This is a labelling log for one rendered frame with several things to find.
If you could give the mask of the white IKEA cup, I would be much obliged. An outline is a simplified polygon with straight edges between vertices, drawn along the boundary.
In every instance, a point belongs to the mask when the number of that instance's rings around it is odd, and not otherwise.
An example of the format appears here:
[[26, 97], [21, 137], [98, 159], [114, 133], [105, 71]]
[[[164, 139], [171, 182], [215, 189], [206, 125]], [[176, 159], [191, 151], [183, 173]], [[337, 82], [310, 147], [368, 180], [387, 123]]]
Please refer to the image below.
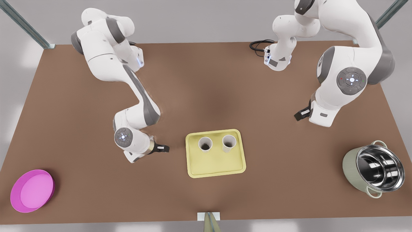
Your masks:
[[198, 141], [198, 146], [200, 150], [204, 153], [209, 152], [210, 149], [212, 148], [212, 145], [213, 145], [212, 139], [209, 137], [202, 137]]
[[225, 135], [222, 138], [222, 144], [222, 150], [225, 153], [229, 153], [237, 145], [237, 139], [232, 135]]

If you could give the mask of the yellow rectangular tray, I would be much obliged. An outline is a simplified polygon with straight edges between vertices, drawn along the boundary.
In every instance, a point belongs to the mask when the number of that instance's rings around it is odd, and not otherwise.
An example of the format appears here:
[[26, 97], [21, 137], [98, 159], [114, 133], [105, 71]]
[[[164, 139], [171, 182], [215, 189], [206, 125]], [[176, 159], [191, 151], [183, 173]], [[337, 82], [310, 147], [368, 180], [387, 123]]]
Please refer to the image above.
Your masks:
[[[222, 138], [225, 135], [232, 135], [237, 139], [237, 145], [229, 153], [222, 150]], [[212, 148], [207, 153], [202, 152], [198, 146], [202, 137], [212, 139]], [[238, 174], [246, 170], [241, 133], [237, 129], [190, 133], [185, 138], [185, 145], [187, 173], [191, 178]]]

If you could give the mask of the green steel pot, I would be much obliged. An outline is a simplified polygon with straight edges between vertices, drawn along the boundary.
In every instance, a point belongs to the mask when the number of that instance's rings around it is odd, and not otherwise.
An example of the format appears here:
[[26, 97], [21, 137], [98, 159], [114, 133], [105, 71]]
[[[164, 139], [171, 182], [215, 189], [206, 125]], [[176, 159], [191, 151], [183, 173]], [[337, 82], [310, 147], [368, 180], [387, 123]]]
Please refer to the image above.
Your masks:
[[399, 158], [381, 140], [348, 151], [342, 169], [352, 186], [375, 199], [398, 190], [406, 177]]

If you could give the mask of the pink round bowl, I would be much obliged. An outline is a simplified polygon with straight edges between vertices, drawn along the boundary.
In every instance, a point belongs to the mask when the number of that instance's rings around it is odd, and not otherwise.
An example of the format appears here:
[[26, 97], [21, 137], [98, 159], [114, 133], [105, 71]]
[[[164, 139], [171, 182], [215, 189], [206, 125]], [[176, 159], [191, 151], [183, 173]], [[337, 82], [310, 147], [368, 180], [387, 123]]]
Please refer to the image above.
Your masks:
[[12, 207], [21, 213], [30, 213], [44, 206], [53, 196], [55, 182], [45, 170], [31, 170], [13, 185], [10, 194]]

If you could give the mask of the silver frame post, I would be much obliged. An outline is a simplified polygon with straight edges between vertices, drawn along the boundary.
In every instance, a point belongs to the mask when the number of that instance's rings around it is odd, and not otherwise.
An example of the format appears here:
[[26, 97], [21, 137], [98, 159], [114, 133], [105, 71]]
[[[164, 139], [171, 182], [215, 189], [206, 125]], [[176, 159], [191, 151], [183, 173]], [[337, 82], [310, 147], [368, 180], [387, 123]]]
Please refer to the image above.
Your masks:
[[388, 47], [412, 38], [412, 0], [357, 0], [377, 25]]
[[50, 44], [44, 39], [6, 0], [0, 0], [0, 9], [19, 25], [35, 42], [44, 50], [54, 49], [55, 44]]
[[197, 220], [203, 221], [203, 232], [222, 232], [218, 225], [220, 212], [198, 212]]

